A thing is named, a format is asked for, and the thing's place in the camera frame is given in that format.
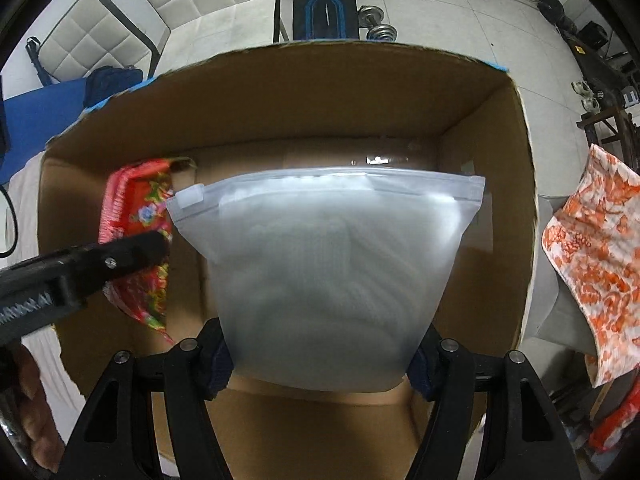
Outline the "person's left hand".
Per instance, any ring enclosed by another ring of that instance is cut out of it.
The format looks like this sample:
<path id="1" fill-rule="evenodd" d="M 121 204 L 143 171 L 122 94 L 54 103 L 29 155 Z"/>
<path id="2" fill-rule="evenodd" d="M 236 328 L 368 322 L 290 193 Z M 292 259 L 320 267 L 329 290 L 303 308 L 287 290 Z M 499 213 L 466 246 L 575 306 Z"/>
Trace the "person's left hand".
<path id="1" fill-rule="evenodd" d="M 40 380 L 39 367 L 22 344 L 14 351 L 14 359 L 22 393 L 17 406 L 22 426 L 29 440 L 32 457 L 42 468 L 57 472 L 65 451 L 65 444 L 56 430 Z"/>

